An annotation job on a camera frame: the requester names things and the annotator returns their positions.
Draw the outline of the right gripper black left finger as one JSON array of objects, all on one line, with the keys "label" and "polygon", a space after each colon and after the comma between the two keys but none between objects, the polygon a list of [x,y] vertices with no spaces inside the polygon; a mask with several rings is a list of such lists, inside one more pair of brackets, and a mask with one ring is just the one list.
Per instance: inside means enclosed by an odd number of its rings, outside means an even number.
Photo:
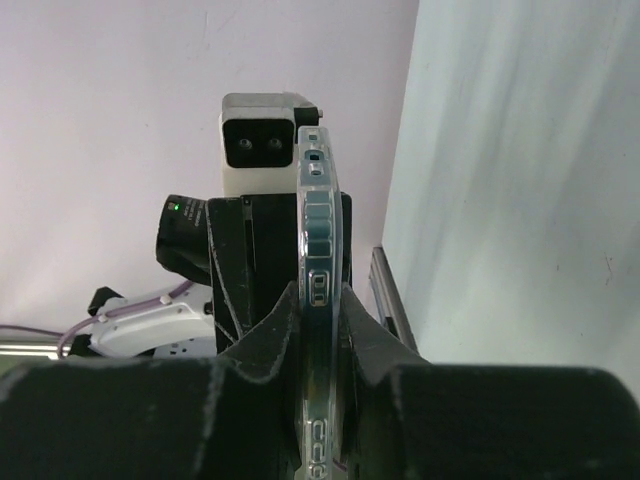
[{"label": "right gripper black left finger", "polygon": [[297,289],[215,357],[30,362],[1,378],[5,479],[290,479]]}]

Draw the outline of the phone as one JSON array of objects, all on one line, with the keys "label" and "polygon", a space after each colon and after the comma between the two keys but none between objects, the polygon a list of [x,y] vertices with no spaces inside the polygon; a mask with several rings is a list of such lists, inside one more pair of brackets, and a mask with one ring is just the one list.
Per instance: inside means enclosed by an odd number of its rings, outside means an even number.
[{"label": "phone", "polygon": [[343,209],[328,130],[298,130],[297,237],[301,448],[306,479],[330,479],[334,454]]}]

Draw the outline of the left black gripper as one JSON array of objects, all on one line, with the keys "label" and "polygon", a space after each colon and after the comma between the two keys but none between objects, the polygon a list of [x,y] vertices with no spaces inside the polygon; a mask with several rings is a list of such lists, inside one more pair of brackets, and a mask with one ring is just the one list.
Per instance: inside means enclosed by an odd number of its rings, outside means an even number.
[{"label": "left black gripper", "polygon": [[[353,286],[352,198],[341,193],[342,281]],[[212,198],[206,204],[216,347],[223,352],[257,325],[298,279],[294,194]]]}]

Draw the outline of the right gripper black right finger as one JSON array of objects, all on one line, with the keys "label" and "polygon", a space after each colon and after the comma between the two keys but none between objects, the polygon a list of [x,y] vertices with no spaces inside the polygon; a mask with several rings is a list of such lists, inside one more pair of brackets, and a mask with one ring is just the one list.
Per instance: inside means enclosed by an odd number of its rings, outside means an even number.
[{"label": "right gripper black right finger", "polygon": [[350,288],[353,479],[635,479],[639,408],[584,367],[435,364],[402,344]]}]

